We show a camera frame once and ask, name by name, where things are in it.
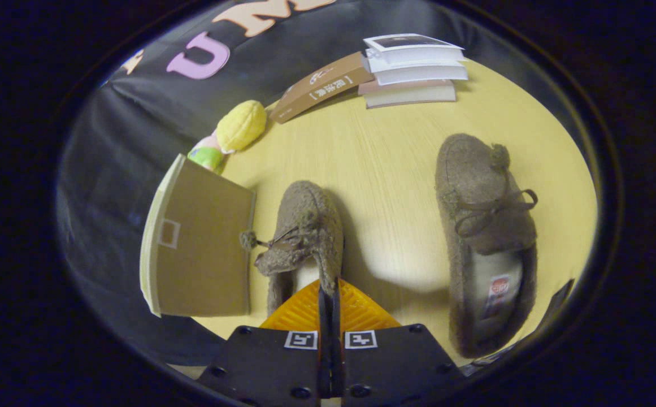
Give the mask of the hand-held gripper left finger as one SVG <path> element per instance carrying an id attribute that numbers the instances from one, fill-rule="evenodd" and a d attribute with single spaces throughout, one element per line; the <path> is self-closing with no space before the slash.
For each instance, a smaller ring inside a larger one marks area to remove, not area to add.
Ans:
<path id="1" fill-rule="evenodd" d="M 319 281 L 300 289 L 261 326 L 239 326 L 198 383 L 252 406 L 319 406 L 331 397 Z"/>

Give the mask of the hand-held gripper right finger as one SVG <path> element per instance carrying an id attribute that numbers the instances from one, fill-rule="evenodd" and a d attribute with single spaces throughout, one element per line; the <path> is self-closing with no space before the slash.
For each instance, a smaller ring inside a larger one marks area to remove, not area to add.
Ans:
<path id="1" fill-rule="evenodd" d="M 344 280 L 333 302 L 331 396 L 342 406 L 421 406 L 451 396 L 464 374 L 431 330 L 401 324 Z"/>

